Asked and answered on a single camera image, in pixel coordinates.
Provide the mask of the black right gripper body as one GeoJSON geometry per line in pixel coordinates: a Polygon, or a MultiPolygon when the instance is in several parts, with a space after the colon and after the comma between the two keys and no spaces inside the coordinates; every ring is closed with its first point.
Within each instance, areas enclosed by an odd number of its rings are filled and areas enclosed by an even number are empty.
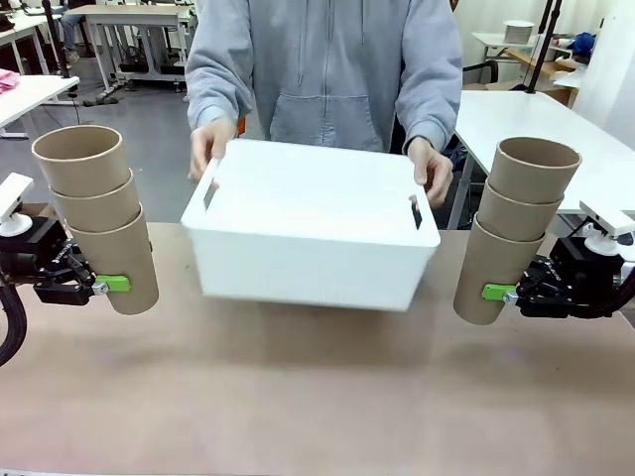
{"type": "Polygon", "coordinates": [[[587,248],[582,237],[560,238],[520,279],[515,305],[526,317],[609,317],[625,304],[624,259],[587,248]]]}

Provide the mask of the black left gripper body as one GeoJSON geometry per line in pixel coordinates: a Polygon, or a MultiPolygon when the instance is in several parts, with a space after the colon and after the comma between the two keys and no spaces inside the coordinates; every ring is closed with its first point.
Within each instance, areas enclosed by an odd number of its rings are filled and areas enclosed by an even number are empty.
{"type": "Polygon", "coordinates": [[[86,305],[95,276],[62,224],[34,217],[25,233],[1,239],[1,277],[12,285],[31,285],[41,302],[86,305]]]}

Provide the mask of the person's left hand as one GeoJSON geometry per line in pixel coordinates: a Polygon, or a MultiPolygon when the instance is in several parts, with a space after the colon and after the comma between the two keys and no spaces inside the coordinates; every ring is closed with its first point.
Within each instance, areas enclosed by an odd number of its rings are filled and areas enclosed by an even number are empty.
{"type": "Polygon", "coordinates": [[[450,159],[421,137],[409,143],[407,155],[414,165],[415,182],[425,190],[431,208],[442,206],[452,182],[450,159]]]}

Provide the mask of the person's right hand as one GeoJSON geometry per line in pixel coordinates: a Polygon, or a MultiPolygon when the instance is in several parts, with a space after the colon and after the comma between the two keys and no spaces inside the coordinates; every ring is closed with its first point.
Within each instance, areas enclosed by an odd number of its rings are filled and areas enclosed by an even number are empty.
{"type": "Polygon", "coordinates": [[[236,124],[221,117],[190,134],[189,179],[200,181],[212,159],[221,160],[228,142],[236,137],[236,124]]]}

